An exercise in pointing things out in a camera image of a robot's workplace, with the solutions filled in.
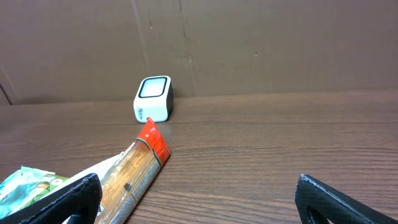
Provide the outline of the green juice carton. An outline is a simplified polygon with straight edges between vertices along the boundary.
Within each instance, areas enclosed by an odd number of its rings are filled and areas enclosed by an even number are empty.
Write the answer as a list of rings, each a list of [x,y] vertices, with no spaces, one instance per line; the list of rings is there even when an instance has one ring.
[[[18,186],[16,188],[16,193],[11,194],[12,203],[9,206],[11,212],[17,212],[28,207],[29,205],[32,205],[67,180],[68,177],[55,174],[46,174],[38,182]]]

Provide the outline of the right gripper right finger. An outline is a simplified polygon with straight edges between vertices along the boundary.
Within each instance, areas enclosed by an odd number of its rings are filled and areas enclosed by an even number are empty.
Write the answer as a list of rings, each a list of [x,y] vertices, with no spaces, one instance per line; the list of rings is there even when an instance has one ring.
[[[301,174],[295,204],[302,223],[392,223],[397,220],[347,196],[308,174]]]

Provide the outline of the orange biscuit roll package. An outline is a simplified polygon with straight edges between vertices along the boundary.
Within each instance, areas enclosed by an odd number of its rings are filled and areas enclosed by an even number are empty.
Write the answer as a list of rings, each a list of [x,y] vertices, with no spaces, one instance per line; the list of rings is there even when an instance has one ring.
[[[102,199],[95,223],[124,223],[170,156],[151,118],[123,152],[100,180]]]

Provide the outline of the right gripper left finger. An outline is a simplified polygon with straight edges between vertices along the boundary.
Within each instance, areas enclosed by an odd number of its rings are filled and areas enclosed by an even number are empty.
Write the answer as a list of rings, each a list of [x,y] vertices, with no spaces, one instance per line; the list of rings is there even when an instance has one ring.
[[[2,218],[1,223],[94,223],[101,199],[100,179],[90,173]]]

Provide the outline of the white cosmetic tube gold cap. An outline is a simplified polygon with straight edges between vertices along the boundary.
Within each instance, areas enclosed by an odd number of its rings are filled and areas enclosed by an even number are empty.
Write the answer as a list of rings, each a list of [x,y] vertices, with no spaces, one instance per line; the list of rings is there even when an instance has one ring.
[[[101,180],[107,173],[107,171],[111,168],[111,166],[123,155],[124,152],[121,152],[75,174],[74,176],[60,184],[58,187],[56,187],[54,190],[52,190],[50,193],[48,193],[46,196],[44,196],[43,199],[50,198],[51,196],[59,197],[60,195],[63,195],[65,192],[68,192],[71,188],[73,188],[74,184],[78,184],[80,181],[82,181],[88,174],[96,174],[99,180]]]

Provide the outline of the teal wet wipes pack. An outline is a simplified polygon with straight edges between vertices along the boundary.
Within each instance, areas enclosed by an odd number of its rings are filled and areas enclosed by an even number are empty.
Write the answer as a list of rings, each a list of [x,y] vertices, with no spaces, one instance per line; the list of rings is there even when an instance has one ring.
[[[18,211],[25,198],[47,174],[54,172],[21,166],[7,177],[1,184],[1,218]]]

